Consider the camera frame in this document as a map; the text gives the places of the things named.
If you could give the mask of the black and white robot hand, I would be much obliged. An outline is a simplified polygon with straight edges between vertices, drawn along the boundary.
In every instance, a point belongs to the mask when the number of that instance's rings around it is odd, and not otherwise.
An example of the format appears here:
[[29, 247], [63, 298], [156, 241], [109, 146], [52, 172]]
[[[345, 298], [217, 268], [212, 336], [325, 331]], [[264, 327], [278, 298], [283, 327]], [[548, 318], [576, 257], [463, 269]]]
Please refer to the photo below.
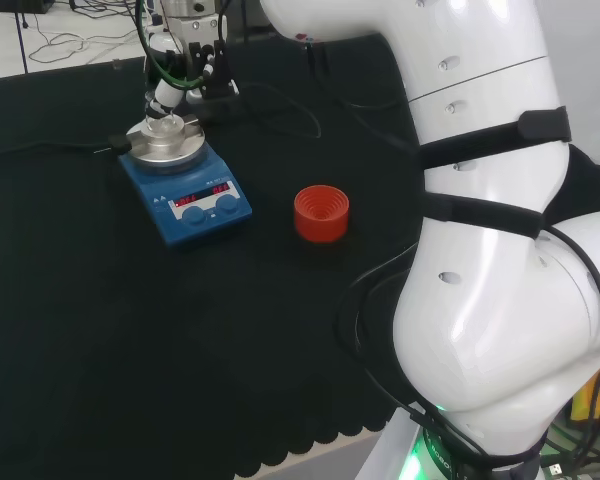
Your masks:
[[149, 51], [145, 61], [149, 119], [191, 115], [207, 125], [235, 113], [239, 90], [218, 36], [218, 28], [225, 25], [213, 13], [166, 17], [161, 29], [143, 31]]

